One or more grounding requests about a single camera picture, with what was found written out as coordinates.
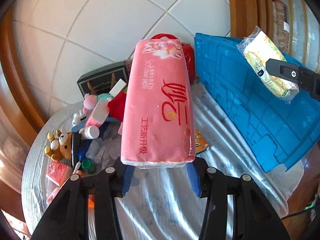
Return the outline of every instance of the blue plastic crate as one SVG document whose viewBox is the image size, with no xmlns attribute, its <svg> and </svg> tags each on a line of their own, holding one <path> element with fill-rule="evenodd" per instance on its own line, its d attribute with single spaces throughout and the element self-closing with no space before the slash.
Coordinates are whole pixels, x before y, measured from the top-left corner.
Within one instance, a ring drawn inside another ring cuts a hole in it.
<svg viewBox="0 0 320 240">
<path fill-rule="evenodd" d="M 241 39 L 196 33 L 200 81 L 238 128 L 263 170 L 291 168 L 320 138 L 320 103 L 303 90 L 291 104 L 276 98 L 236 45 Z M 302 65 L 284 54 L 289 63 Z"/>
</svg>

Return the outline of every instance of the black box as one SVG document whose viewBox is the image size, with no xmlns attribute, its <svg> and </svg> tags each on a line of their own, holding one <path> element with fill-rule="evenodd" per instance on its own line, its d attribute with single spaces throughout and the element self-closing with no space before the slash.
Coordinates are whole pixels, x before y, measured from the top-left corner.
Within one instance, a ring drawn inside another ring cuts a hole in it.
<svg viewBox="0 0 320 240">
<path fill-rule="evenodd" d="M 82 75 L 77 83 L 82 95 L 86 93 L 100 95 L 102 93 L 109 93 L 111 90 L 112 74 L 115 74 L 115 83 L 122 79 L 126 83 L 129 80 L 129 73 L 132 59 L 112 63 L 104 67 L 92 70 Z"/>
</svg>

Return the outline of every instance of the red plush toy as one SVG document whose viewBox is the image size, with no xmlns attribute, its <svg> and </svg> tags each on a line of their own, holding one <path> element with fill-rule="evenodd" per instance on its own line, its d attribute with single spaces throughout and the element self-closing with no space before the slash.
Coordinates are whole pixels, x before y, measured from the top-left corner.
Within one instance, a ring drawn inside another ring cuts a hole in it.
<svg viewBox="0 0 320 240">
<path fill-rule="evenodd" d="M 110 110 L 109 115 L 118 119 L 119 121 L 123 122 L 124 117 L 124 106 L 125 106 L 125 99 L 127 94 L 124 92 L 120 92 L 113 98 L 111 101 L 108 102 L 108 108 Z"/>
</svg>

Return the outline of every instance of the plastic tablecloth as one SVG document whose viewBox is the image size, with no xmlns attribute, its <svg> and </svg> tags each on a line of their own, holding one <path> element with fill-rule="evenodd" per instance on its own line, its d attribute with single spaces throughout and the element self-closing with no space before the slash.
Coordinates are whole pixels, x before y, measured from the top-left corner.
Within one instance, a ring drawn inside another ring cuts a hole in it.
<svg viewBox="0 0 320 240">
<path fill-rule="evenodd" d="M 298 162 L 289 171 L 280 165 L 264 173 L 249 146 L 215 100 L 197 83 L 191 87 L 195 127 L 211 145 L 201 153 L 209 166 L 225 175 L 240 177 L 249 174 L 262 189 L 280 217 L 287 215 L 286 200 L 303 176 Z M 30 233 L 36 228 L 48 205 L 47 194 L 53 190 L 45 173 L 50 159 L 44 156 L 46 134 L 60 129 L 71 130 L 73 114 L 82 108 L 82 102 L 68 106 L 53 115 L 34 141 L 25 164 L 22 178 L 22 207 Z M 120 154 L 121 138 L 115 124 L 110 125 L 104 140 L 113 158 Z M 124 240 L 198 239 L 204 217 L 206 199 L 193 193 L 187 170 L 135 169 L 131 187 L 126 196 L 116 199 L 118 218 Z M 89 210 L 89 237 L 95 239 L 94 213 Z M 233 203 L 228 197 L 227 239 L 232 238 Z"/>
</svg>

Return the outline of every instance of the black bracket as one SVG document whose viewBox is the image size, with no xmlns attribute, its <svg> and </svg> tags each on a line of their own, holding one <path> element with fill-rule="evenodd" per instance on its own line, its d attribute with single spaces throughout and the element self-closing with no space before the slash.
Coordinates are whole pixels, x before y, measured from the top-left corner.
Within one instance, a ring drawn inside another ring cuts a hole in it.
<svg viewBox="0 0 320 240">
<path fill-rule="evenodd" d="M 225 176 L 203 158 L 192 163 L 207 198 L 199 240 L 225 240 L 227 195 L 233 195 L 233 240 L 290 240 L 265 195 L 249 175 Z M 116 160 L 95 176 L 72 175 L 54 198 L 32 235 L 33 240 L 88 240 L 88 195 L 95 195 L 97 240 L 122 240 L 114 198 L 123 197 L 122 181 L 127 165 Z"/>
<path fill-rule="evenodd" d="M 113 167 L 95 176 L 72 175 L 42 216 L 32 239 L 88 240 L 88 196 L 94 194 L 97 240 L 122 240 L 114 198 L 123 197 L 126 166 L 118 158 Z"/>
<path fill-rule="evenodd" d="M 200 179 L 200 198 L 207 197 L 199 240 L 226 239 L 227 195 L 233 195 L 233 240 L 290 240 L 276 211 L 251 176 L 225 176 L 199 157 L 193 164 Z"/>
<path fill-rule="evenodd" d="M 266 62 L 266 70 L 272 76 L 297 84 L 299 88 L 309 92 L 313 99 L 320 101 L 320 74 L 307 68 L 272 58 Z"/>
</svg>

